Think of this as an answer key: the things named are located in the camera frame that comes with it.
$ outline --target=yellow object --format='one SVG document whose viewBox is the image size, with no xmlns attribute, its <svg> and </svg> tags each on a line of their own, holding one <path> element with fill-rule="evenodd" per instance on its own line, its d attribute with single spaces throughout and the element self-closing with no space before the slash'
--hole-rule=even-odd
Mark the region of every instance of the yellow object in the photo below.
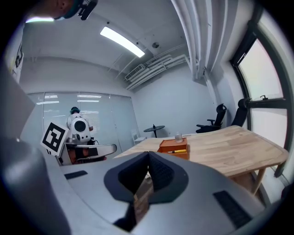
<svg viewBox="0 0 294 235">
<path fill-rule="evenodd" d="M 168 153 L 179 153 L 179 152 L 186 152 L 185 149 L 181 149 L 181 150 L 174 150 L 174 151 L 170 151 Z"/>
</svg>

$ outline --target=white wall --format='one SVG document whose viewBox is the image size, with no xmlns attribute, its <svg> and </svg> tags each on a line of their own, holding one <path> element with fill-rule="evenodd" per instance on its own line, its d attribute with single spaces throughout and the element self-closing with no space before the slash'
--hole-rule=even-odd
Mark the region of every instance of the white wall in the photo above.
<svg viewBox="0 0 294 235">
<path fill-rule="evenodd" d="M 20 85 L 26 93 L 46 91 L 85 91 L 113 95 L 132 96 L 127 84 L 117 72 L 81 61 L 37 58 L 26 59 L 20 77 Z"/>
<path fill-rule="evenodd" d="M 193 82 L 187 64 L 178 65 L 139 87 L 132 98 L 141 136 L 154 137 L 143 130 L 152 125 L 165 125 L 158 137 L 195 133 L 197 124 L 215 119 L 215 106 L 205 81 Z"/>
<path fill-rule="evenodd" d="M 228 15 L 225 29 L 226 40 L 223 41 L 221 46 L 222 53 L 218 56 L 218 62 L 209 74 L 218 98 L 218 104 L 224 103 L 228 109 L 223 121 L 224 127 L 231 125 L 238 109 L 238 101 L 244 98 L 240 83 L 229 60 L 233 57 L 245 35 L 253 9 L 253 1 L 239 0 L 237 2 L 237 13 Z M 247 122 L 244 123 L 243 127 L 247 128 Z"/>
</svg>

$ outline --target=window frame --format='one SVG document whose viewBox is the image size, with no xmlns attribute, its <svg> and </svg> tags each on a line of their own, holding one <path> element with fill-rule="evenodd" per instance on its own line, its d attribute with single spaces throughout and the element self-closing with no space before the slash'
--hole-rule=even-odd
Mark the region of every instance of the window frame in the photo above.
<svg viewBox="0 0 294 235">
<path fill-rule="evenodd" d="M 292 138 L 293 138 L 293 92 L 291 88 L 290 79 L 286 70 L 286 67 L 276 50 L 275 46 L 264 34 L 261 28 L 258 26 L 258 21 L 260 20 L 262 14 L 262 9 L 257 9 L 253 13 L 252 19 L 248 22 L 248 29 L 245 33 L 243 40 L 241 41 L 240 46 L 238 47 L 235 55 L 230 60 L 230 63 L 236 73 L 236 76 L 241 85 L 244 98 L 250 98 L 248 87 L 246 85 L 245 79 L 239 68 L 239 64 L 246 56 L 246 54 L 251 49 L 253 43 L 258 39 L 260 43 L 265 48 L 267 54 L 269 55 L 275 70 L 277 71 L 279 81 L 283 91 L 283 98 L 260 100 L 260 101 L 249 101 L 249 108 L 278 108 L 278 109 L 287 109 L 287 131 L 286 139 L 284 144 L 284 149 L 290 151 Z M 252 119 L 251 112 L 248 113 L 248 129 L 252 130 Z M 283 173 L 285 163 L 279 165 L 275 171 L 275 177 L 279 177 Z"/>
</svg>

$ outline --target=black office chair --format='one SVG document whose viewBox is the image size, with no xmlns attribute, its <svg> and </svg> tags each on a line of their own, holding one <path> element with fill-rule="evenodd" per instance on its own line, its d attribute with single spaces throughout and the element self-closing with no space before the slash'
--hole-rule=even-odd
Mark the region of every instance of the black office chair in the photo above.
<svg viewBox="0 0 294 235">
<path fill-rule="evenodd" d="M 235 118 L 234 118 L 231 126 L 234 126 L 234 125 L 237 125 L 239 127 L 243 126 L 243 124 L 247 118 L 248 112 L 249 112 L 248 102 L 249 102 L 249 99 L 239 100 L 239 102 L 238 102 L 239 108 L 237 109 Z"/>
<path fill-rule="evenodd" d="M 207 121 L 211 122 L 210 126 L 197 125 L 198 127 L 200 127 L 200 129 L 198 129 L 196 133 L 205 133 L 205 132 L 219 130 L 221 128 L 221 124 L 222 124 L 221 121 L 225 116 L 226 106 L 224 106 L 224 104 L 218 105 L 216 107 L 216 112 L 217 112 L 216 120 L 207 119 Z"/>
</svg>

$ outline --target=window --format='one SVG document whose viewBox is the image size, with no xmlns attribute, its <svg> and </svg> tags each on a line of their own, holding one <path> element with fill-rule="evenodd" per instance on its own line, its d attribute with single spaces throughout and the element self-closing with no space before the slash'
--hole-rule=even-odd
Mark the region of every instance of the window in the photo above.
<svg viewBox="0 0 294 235">
<path fill-rule="evenodd" d="M 289 151 L 293 136 L 291 84 L 281 56 L 257 22 L 249 21 L 231 64 L 244 97 L 250 99 L 248 129 Z M 275 176 L 282 172 L 280 165 Z"/>
<path fill-rule="evenodd" d="M 253 101 L 261 100 L 261 95 L 271 99 L 283 97 L 276 69 L 258 39 L 253 43 L 239 67 Z"/>
</svg>

